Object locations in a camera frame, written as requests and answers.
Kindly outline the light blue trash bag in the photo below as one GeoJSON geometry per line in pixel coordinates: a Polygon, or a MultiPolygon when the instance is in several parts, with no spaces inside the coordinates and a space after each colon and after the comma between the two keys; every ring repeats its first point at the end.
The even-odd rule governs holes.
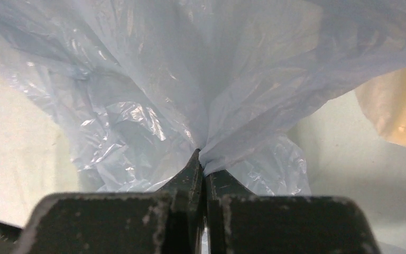
{"type": "Polygon", "coordinates": [[[159,189],[199,149],[308,195],[286,132],[406,67],[406,1],[0,1],[0,72],[60,125],[81,189],[159,189]]]}

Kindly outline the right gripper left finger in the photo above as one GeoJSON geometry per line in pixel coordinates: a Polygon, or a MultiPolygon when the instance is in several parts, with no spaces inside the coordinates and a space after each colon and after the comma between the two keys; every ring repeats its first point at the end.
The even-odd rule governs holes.
{"type": "Polygon", "coordinates": [[[194,151],[155,192],[56,193],[37,204],[14,253],[200,253],[202,167],[194,151]]]}

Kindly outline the clear bag with yellow rim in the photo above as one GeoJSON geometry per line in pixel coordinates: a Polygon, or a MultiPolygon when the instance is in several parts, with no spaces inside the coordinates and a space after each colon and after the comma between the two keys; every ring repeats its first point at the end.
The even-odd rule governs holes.
{"type": "Polygon", "coordinates": [[[406,147],[406,68],[372,78],[354,92],[378,135],[406,147]]]}

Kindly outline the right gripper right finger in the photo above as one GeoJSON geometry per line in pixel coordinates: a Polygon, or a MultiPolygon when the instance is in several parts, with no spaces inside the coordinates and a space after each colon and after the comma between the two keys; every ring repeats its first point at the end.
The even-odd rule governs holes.
{"type": "Polygon", "coordinates": [[[258,196],[226,170],[205,182],[210,253],[380,253],[349,198],[258,196]]]}

